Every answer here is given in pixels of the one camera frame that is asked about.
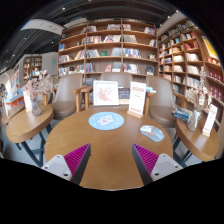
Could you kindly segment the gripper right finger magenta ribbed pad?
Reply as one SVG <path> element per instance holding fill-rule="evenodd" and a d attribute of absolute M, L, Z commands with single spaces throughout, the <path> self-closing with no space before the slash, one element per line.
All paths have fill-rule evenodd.
<path fill-rule="evenodd" d="M 156 154 L 140 145 L 132 145 L 132 155 L 144 185 L 166 177 L 182 169 L 167 154 Z"/>

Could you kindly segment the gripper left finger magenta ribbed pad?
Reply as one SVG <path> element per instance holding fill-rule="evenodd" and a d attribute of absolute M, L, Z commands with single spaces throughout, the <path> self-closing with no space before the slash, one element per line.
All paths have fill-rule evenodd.
<path fill-rule="evenodd" d="M 86 144 L 65 156 L 55 155 L 42 169 L 79 185 L 90 156 L 91 147 Z"/>

